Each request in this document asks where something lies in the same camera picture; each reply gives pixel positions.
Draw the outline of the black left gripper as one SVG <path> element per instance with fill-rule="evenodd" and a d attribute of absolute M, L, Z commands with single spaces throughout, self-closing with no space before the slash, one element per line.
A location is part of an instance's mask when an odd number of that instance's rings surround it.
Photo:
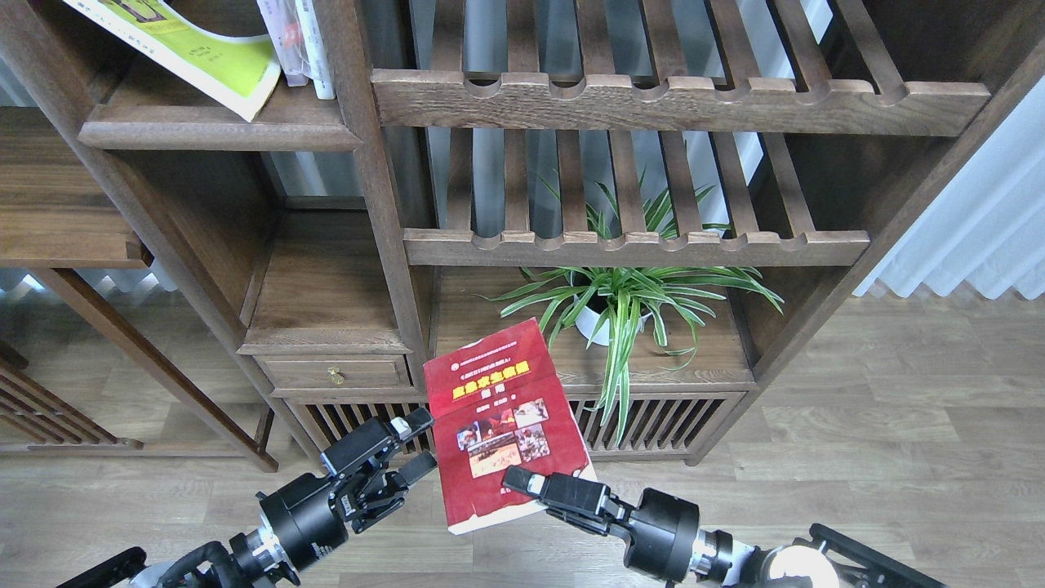
<path fill-rule="evenodd" d="M 370 418 L 321 453 L 329 477 L 301 475 L 259 499 L 255 559 L 262 569 L 303 572 L 351 533 L 372 528 L 400 509 L 410 488 L 437 468 L 437 458 L 422 452 L 395 471 L 382 469 L 433 423 L 425 407 L 391 421 Z"/>

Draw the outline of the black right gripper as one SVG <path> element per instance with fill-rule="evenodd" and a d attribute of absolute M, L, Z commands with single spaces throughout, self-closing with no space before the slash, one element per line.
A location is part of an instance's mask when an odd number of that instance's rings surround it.
<path fill-rule="evenodd" d="M 608 485 L 563 473 L 539 475 L 512 465 L 501 485 L 544 503 L 549 514 L 576 528 L 624 541 L 624 566 L 680 583 L 690 572 L 700 510 L 693 502 L 645 488 L 637 507 L 627 505 Z"/>

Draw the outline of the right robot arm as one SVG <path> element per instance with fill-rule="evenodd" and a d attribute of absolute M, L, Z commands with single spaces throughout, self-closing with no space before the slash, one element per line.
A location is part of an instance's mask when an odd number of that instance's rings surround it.
<path fill-rule="evenodd" d="M 936 587 L 938 580 L 819 523 L 809 539 L 762 550 L 700 527 L 698 505 L 646 488 L 638 505 L 604 483 L 509 466 L 505 488 L 544 503 L 561 521 L 624 541 L 623 564 L 668 587 L 694 578 L 721 587 Z"/>

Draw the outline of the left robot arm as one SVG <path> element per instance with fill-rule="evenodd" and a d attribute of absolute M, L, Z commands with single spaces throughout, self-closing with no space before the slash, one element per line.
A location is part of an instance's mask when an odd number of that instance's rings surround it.
<path fill-rule="evenodd" d="M 132 547 L 67 581 L 69 587 L 273 587 L 299 574 L 403 505 L 408 488 L 436 468 L 429 452 L 392 471 L 389 461 L 432 428 L 419 407 L 391 421 L 371 418 L 336 440 L 321 458 L 324 477 L 307 473 L 273 494 L 259 492 L 260 526 L 227 544 L 208 542 L 173 562 L 146 565 Z"/>

